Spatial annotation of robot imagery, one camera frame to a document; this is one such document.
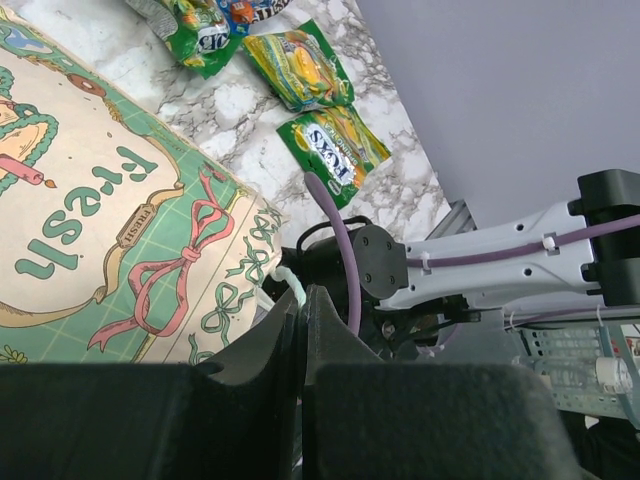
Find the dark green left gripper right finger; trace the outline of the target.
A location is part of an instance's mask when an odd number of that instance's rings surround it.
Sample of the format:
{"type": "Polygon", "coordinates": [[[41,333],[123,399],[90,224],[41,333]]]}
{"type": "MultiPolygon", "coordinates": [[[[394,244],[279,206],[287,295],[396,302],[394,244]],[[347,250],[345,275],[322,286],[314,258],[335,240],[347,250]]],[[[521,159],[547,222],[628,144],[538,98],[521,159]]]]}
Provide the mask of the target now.
{"type": "Polygon", "coordinates": [[[312,286],[303,391],[307,479],[578,479],[549,390],[509,365],[387,363],[312,286]]]}

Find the blue M&M's candy packet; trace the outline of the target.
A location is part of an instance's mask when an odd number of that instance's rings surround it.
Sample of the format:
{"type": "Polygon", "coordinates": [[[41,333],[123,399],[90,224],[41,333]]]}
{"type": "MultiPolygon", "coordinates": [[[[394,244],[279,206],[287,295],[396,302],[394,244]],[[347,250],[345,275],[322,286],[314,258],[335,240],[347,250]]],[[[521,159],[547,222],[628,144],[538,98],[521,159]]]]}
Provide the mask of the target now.
{"type": "Polygon", "coordinates": [[[217,0],[231,32],[240,36],[247,36],[251,25],[279,14],[289,3],[290,0],[217,0]]]}

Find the yellow green snack bag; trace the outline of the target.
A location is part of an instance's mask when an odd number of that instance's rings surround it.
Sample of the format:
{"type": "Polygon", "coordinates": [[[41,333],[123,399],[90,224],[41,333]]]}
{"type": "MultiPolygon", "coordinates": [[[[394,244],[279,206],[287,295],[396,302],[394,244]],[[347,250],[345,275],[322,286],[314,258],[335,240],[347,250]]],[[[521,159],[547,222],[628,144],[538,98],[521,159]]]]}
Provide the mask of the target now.
{"type": "Polygon", "coordinates": [[[243,51],[292,112],[348,106],[354,87],[315,21],[295,30],[249,35],[243,51]]]}

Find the green Fox's candy bag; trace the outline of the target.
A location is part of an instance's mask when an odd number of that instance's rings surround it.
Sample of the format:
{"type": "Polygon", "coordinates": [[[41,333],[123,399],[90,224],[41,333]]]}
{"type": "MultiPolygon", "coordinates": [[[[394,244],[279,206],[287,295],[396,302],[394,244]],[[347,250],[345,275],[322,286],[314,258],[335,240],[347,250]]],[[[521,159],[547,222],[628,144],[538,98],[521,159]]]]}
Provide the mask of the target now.
{"type": "Polygon", "coordinates": [[[305,112],[277,133],[301,169],[319,177],[339,209],[356,196],[368,174],[391,157],[351,105],[305,112]]]}

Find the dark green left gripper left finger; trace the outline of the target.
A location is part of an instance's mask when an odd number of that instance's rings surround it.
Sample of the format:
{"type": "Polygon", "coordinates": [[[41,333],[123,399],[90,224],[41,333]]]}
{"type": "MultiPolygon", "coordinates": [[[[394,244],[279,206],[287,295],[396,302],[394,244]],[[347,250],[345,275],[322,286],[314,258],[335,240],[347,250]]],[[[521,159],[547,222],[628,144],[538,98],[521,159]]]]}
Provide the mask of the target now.
{"type": "Polygon", "coordinates": [[[1,370],[5,479],[287,479],[296,408],[292,293],[198,365],[1,370]]]}

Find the green illustrated paper bag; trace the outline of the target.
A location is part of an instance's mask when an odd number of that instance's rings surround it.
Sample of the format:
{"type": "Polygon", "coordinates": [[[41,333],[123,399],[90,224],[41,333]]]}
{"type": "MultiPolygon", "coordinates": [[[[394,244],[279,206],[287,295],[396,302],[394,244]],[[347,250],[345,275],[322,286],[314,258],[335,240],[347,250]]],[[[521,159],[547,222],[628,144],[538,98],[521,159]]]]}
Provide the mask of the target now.
{"type": "Polygon", "coordinates": [[[198,364],[247,332],[285,215],[1,11],[1,361],[198,364]]]}

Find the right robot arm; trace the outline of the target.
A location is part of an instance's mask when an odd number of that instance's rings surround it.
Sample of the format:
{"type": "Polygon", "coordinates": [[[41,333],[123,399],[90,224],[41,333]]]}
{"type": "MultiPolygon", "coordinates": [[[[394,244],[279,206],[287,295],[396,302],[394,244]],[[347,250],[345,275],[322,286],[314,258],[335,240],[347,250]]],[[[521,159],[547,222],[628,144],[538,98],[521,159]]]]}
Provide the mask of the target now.
{"type": "Polygon", "coordinates": [[[555,313],[519,314],[518,302],[570,292],[608,309],[639,302],[637,174],[582,176],[580,195],[500,226],[401,243],[364,216],[344,219],[314,173],[304,181],[331,237],[301,236],[264,282],[271,300],[319,285],[345,324],[385,359],[435,355],[466,323],[499,311],[512,326],[555,313]]]}

